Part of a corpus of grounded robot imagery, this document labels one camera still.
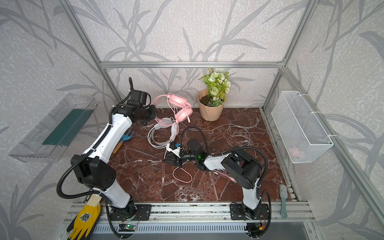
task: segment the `wall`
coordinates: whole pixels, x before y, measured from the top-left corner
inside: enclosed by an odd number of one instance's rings
[[[384,2],[320,1],[289,69],[379,193],[384,196]],[[278,92],[292,90],[283,78]],[[325,239],[384,239],[384,230],[332,150],[292,164],[278,144],[302,200]]]
[[[0,1],[0,238],[53,239],[73,199],[56,194],[73,154],[84,151],[115,103],[56,1]],[[68,93],[94,96],[98,107],[54,164],[22,163],[8,153]],[[84,191],[74,175],[64,192]]]
[[[102,61],[281,61],[307,0],[70,0]],[[125,95],[177,93],[197,106],[206,69],[109,69]],[[231,69],[226,103],[262,106],[275,69]]]

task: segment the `pink headphones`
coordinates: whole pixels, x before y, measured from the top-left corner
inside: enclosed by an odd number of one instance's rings
[[[192,110],[191,104],[189,104],[185,98],[178,96],[178,95],[175,95],[175,94],[172,94],[172,93],[168,93],[167,95],[157,96],[153,100],[152,104],[156,105],[156,103],[160,97],[166,97],[168,106],[172,109],[173,113],[175,114],[175,122],[172,124],[166,124],[165,122],[162,122],[161,119],[155,118],[155,120],[160,125],[169,127],[169,126],[172,126],[175,124],[179,124],[179,122],[182,122],[185,119],[188,119],[188,122],[191,122],[189,119],[189,116],[192,114],[193,110]]]

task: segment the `cleaning brush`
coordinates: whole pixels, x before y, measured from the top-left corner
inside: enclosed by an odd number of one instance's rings
[[[288,198],[288,188],[284,184],[280,184],[280,198],[281,198],[281,212],[280,215],[283,218],[287,218],[287,208],[285,206],[285,201]]]

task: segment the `wooden handle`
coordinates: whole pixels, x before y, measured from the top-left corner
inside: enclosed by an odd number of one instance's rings
[[[113,150],[113,154],[116,154],[116,153],[118,152],[118,150],[120,149],[121,145],[122,145],[122,142],[119,142],[119,143],[116,145],[115,149]]]

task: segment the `soil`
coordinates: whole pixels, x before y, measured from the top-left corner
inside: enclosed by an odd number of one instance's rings
[[[202,97],[202,98],[200,99],[200,102],[201,102],[202,104],[208,106],[208,100],[209,100],[208,95],[206,95],[206,96],[204,96],[204,97]]]

